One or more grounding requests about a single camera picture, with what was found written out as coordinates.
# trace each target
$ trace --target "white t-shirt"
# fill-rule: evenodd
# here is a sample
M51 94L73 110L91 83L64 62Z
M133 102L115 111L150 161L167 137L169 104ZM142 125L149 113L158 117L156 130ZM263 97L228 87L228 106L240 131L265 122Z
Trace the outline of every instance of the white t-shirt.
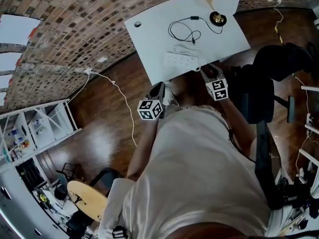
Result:
M232 145L217 112L176 112L163 120L138 181L115 180L99 238L113 238L118 221L133 239L164 239L178 228L203 222L262 236L270 209L254 166Z

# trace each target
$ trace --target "desk surface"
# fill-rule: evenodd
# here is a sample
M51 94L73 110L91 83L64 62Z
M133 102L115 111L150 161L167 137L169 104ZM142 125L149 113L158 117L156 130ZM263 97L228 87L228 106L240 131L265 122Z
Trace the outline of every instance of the desk surface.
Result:
M73 202L77 200L77 196L82 199L76 203L76 206L87 216L100 222L108 199L101 192L83 182L70 181L67 188Z
M193 31L201 32L201 37L196 40L195 45L177 41L169 36L170 23L190 16L202 17L214 31L220 32L220 28L209 21L209 15L212 12L213 9L206 0L169 0L124 22L152 85L189 71L164 65L165 54L172 52L175 45L199 50L201 65L250 49L244 33L233 16L227 17L227 23L223 26L221 34L213 33L203 20L184 20L182 23ZM140 27L134 26L137 21L141 23ZM181 39L185 39L190 34L189 30L181 24L174 25L172 31Z

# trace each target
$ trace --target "plug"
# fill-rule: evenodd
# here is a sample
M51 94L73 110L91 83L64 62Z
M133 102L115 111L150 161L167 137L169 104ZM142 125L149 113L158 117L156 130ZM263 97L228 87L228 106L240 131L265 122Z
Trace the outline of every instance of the plug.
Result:
M87 75L90 75L92 70L93 70L93 68L87 68L83 72L86 73Z

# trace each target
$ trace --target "power strip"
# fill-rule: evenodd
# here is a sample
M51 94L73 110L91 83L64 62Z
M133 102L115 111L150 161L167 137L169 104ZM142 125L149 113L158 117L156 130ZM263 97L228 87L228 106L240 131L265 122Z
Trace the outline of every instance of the power strip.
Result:
M199 67L198 58L183 54L167 52L164 58L166 66L174 66L183 69L196 70Z

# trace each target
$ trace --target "black chair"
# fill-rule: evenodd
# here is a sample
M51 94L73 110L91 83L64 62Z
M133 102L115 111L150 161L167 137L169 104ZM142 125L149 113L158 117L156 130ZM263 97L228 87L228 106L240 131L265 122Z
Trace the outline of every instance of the black chair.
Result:
M261 48L252 65L232 68L235 106L248 123L269 123L274 115L274 101L277 101L288 109L287 122L292 122L295 100L292 96L288 101L275 96L273 80L282 81L300 70L316 70L312 56L301 47L287 43Z
M261 121L269 123L274 116L274 102L288 109L287 122L294 120L295 100L292 96L288 101L274 94L274 82L264 77L255 65L245 65L242 68L232 68L235 75L234 104L249 124Z
M73 180L73 176L78 165L74 165L71 163L65 163L62 171L56 171L56 176L58 177L58 183L54 190L54 196L58 200L64 200L68 194L67 185L68 182Z
M66 173L68 175L69 180L72 180L73 176L74 176L74 173L75 173L75 170L76 170L76 168L78 166L79 165L74 165L74 164L71 164L71 163L65 163L63 168L62 168L62 172Z
M78 210L66 223L66 233L71 239L81 239L85 235L87 226L92 224L92 222L93 219Z
M56 171L56 176L58 177L58 183L56 184L54 190L54 196L58 200L64 200L68 194L67 185L69 182L68 176L60 171Z
M103 185L109 190L106 197L109 196L113 181L117 178L123 178L122 174L112 168L104 168L91 182L90 186L93 187L98 181L101 180Z

